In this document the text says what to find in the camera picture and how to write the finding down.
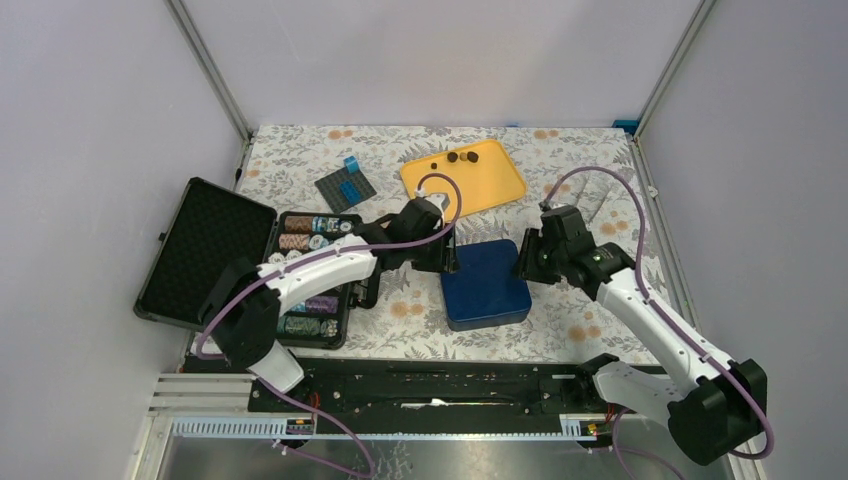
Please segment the clear plastic tongs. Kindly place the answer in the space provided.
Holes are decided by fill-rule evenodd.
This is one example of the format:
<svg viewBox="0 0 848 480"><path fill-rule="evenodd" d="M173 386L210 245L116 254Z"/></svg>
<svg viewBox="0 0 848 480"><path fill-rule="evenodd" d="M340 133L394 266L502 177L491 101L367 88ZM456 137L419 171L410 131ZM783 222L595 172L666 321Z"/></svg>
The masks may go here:
<svg viewBox="0 0 848 480"><path fill-rule="evenodd" d="M586 178L577 194L576 206L588 223L599 213L614 186L615 181L606 177L589 176Z"/></svg>

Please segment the blue tin lid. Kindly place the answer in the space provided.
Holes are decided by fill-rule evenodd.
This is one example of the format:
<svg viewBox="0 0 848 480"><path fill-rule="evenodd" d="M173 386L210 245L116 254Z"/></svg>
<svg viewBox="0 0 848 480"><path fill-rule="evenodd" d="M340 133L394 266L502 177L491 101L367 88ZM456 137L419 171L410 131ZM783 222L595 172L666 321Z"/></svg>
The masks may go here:
<svg viewBox="0 0 848 480"><path fill-rule="evenodd" d="M448 328L454 332L523 322L532 308L527 283L513 272L518 248L510 239L457 248L459 270L441 275Z"/></svg>

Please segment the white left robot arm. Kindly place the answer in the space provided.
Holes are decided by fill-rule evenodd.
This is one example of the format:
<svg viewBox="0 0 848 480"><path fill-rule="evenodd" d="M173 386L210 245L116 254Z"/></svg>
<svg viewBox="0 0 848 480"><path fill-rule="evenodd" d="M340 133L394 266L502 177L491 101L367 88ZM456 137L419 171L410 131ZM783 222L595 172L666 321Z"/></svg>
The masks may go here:
<svg viewBox="0 0 848 480"><path fill-rule="evenodd" d="M276 338L281 315L337 286L378 278L418 260L426 245L452 230L454 225L443 220L449 205L445 193L425 194L410 200L400 213L360 225L294 260L233 262L201 308L204 329L195 340L194 355L223 359L248 371L272 390L282 408L301 409L311 387L301 365Z"/></svg>

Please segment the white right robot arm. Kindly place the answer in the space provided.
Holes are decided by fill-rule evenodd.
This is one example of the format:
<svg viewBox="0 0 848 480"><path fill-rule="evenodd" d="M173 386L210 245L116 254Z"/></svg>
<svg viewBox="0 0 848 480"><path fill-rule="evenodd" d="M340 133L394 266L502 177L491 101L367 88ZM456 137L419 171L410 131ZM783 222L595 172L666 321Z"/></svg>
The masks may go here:
<svg viewBox="0 0 848 480"><path fill-rule="evenodd" d="M737 362L703 338L652 292L621 247L596 244L577 208L546 207L541 222L525 232L517 275L582 290L623 322L667 375L660 379L599 355L583 364L573 386L579 407L629 408L665 426L702 466L767 432L767 376L755 361Z"/></svg>

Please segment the floral table cloth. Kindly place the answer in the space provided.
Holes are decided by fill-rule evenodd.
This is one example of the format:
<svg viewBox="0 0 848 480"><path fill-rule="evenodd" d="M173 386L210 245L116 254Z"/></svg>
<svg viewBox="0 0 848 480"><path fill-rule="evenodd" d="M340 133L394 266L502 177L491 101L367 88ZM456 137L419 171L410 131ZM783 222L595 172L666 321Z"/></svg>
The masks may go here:
<svg viewBox="0 0 848 480"><path fill-rule="evenodd" d="M587 224L595 240L628 252L642 246L647 281L666 301L674 290L651 231L640 231L631 193L639 191L630 137L613 128L518 128L425 126L261 126L245 165L239 192L278 211L323 212L314 182L355 156L376 195L357 207L366 221L398 211L408 195L400 167L409 161L485 139L499 141L526 182L523 198L463 218L457 240L520 242L539 223L539 203L576 206L585 180L615 186ZM437 275L403 267L381 278L371 309L349 317L336 358L580 363L601 353L651 365L654 357L612 314L564 283L531 284L532 308L521 323L454 332L448 328Z"/></svg>

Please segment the yellow plastic tray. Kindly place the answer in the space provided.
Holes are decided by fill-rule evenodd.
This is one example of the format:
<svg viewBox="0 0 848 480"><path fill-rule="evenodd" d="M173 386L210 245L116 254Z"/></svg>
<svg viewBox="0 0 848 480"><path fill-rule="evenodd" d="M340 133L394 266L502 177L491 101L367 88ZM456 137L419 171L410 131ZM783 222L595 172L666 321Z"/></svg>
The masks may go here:
<svg viewBox="0 0 848 480"><path fill-rule="evenodd" d="M474 151L479 161L450 163L446 158L449 151ZM437 163L438 169L431 170L431 163ZM457 206L461 207L459 212L464 217L517 201L527 190L525 180L505 148L494 139L407 162L400 167L399 173L410 197L415 197L420 189L428 194L446 194L449 198L446 220L454 217Z"/></svg>

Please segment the pile of dark chocolates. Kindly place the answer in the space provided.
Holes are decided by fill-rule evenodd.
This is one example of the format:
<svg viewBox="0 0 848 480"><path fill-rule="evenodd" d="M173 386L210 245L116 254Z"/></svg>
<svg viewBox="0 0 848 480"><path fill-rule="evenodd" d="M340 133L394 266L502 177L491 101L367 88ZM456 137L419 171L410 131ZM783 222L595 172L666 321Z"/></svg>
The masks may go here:
<svg viewBox="0 0 848 480"><path fill-rule="evenodd" d="M449 151L446 155L446 158L450 163L456 163L460 161L477 163L479 161L479 155L474 151Z"/></svg>

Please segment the blue building brick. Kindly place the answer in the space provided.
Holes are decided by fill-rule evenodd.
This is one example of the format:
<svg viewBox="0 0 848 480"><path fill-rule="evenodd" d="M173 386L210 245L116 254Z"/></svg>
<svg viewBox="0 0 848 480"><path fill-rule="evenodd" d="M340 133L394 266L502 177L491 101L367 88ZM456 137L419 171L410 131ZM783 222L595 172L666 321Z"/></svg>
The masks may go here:
<svg viewBox="0 0 848 480"><path fill-rule="evenodd" d="M355 156L348 156L343 160L344 167L349 174L355 174L360 171L360 166Z"/></svg>

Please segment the grey building block plate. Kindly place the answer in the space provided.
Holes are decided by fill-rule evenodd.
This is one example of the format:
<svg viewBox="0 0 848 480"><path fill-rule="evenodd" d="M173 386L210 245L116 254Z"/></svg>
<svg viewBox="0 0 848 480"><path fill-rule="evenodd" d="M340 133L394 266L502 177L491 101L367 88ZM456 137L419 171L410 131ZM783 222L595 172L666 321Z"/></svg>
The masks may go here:
<svg viewBox="0 0 848 480"><path fill-rule="evenodd" d="M374 197L376 190L361 170L342 167L314 182L333 213L345 212Z"/></svg>

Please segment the blue clamp at corner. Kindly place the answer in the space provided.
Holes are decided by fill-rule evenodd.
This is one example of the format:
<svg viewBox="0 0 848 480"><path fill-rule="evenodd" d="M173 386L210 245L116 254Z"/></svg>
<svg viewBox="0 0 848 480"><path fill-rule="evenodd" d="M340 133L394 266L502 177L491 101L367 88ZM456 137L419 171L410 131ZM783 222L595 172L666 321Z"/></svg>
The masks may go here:
<svg viewBox="0 0 848 480"><path fill-rule="evenodd" d="M640 126L640 121L635 119L617 119L612 122L611 127L623 130L626 134L635 136Z"/></svg>

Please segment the black poker chip case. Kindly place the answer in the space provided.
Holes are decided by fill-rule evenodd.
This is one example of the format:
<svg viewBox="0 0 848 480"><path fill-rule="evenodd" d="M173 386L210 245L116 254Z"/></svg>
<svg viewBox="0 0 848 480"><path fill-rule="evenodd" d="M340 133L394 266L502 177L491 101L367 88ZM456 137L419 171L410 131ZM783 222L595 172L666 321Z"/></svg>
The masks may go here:
<svg viewBox="0 0 848 480"><path fill-rule="evenodd" d="M277 212L194 177L160 236L161 247L135 302L135 314L195 332L201 308L224 269L294 260L342 238L360 225L356 214Z"/></svg>

